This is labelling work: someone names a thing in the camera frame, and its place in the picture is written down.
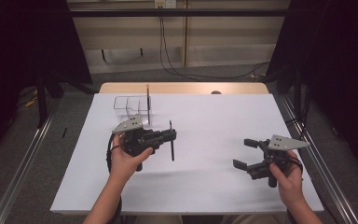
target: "white paper sheet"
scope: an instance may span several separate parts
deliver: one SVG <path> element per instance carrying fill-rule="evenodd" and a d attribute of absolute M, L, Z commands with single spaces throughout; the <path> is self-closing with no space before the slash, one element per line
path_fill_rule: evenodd
<path fill-rule="evenodd" d="M 109 136 L 119 118 L 113 109 L 120 94 L 96 94 L 72 159 L 57 192 L 51 211 L 87 213 L 108 177 L 105 153 Z M 144 162 L 122 193 L 123 213 L 137 214 L 240 214 L 285 212 L 278 188 L 268 179 L 252 180 L 233 167 L 232 160 L 249 165 L 263 160 L 259 148 L 246 147 L 244 138 L 267 140 L 273 134 L 290 137 L 272 95 L 153 94 L 155 131 L 177 131 Z M 303 174 L 303 190 L 310 207 L 322 204 Z"/>

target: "hand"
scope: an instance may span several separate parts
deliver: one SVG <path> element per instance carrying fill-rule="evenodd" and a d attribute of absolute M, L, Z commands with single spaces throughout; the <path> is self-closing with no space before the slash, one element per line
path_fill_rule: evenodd
<path fill-rule="evenodd" d="M 297 158 L 297 155 L 293 151 L 287 151 L 290 157 Z M 295 164 L 290 164 L 285 174 L 279 169 L 279 167 L 272 163 L 269 166 L 270 171 L 278 180 L 278 188 L 282 202 L 286 206 L 291 206 L 296 203 L 305 202 L 305 198 L 302 192 L 302 174 L 300 168 Z"/>
<path fill-rule="evenodd" d="M 116 133 L 113 138 L 112 146 L 120 146 L 120 137 L 119 134 Z M 149 147 L 144 152 L 142 152 L 139 156 L 133 157 L 126 152 L 121 147 L 116 147 L 112 150 L 112 168 L 110 170 L 110 176 L 113 178 L 117 178 L 124 183 L 127 182 L 130 177 L 135 173 L 136 167 L 141 162 L 145 161 L 153 149 Z"/>

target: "forearm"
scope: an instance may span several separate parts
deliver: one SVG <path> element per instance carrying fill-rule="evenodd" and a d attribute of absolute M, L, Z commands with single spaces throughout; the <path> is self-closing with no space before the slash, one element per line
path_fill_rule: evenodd
<path fill-rule="evenodd" d="M 125 181 L 110 176 L 83 223 L 107 223 L 116 212 L 125 184 Z"/>
<path fill-rule="evenodd" d="M 322 223 L 305 200 L 299 203 L 289 204 L 287 209 L 298 224 Z"/>

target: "metal frame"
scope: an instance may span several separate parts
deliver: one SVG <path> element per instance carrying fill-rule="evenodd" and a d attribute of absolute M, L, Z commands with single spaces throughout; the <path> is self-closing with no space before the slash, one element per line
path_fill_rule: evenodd
<path fill-rule="evenodd" d="M 7 190 L 5 191 L 4 196 L 0 200 L 0 224 L 5 223 L 11 207 L 16 201 L 17 195 L 21 190 L 22 183 L 25 181 L 25 178 L 27 177 L 28 172 L 33 164 L 34 158 L 36 157 L 36 154 L 42 145 L 43 139 L 48 132 L 52 117 L 57 111 L 58 104 L 59 100 L 54 104 L 48 119 L 46 122 L 44 122 L 43 126 L 36 130 L 31 145 L 29 145 L 16 174 L 14 174 L 10 184 L 7 187 Z"/>
<path fill-rule="evenodd" d="M 285 107 L 287 113 L 289 114 L 291 119 L 296 118 L 295 108 L 292 102 L 289 100 L 287 96 L 280 96 L 282 100 L 282 104 Z M 316 169 L 318 170 L 319 174 L 321 175 L 322 181 L 324 182 L 327 190 L 330 193 L 336 207 L 341 214 L 342 218 L 344 219 L 345 223 L 352 224 L 358 223 L 358 219 L 351 208 L 351 204 L 348 201 L 345 194 L 342 192 L 341 188 L 339 187 L 336 179 L 330 173 L 324 159 L 319 152 L 318 148 L 316 147 L 315 143 L 313 142 L 310 134 L 305 129 L 302 122 L 295 123 L 296 130 L 298 134 L 302 134 L 305 141 L 310 143 L 309 150 L 306 150 L 310 157 L 315 164 Z"/>

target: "wooden tabletop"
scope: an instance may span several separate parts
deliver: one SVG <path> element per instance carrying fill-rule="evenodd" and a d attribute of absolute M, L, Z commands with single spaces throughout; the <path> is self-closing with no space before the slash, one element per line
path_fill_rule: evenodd
<path fill-rule="evenodd" d="M 269 94 L 265 84 L 258 82 L 107 82 L 100 93 L 191 93 Z"/>

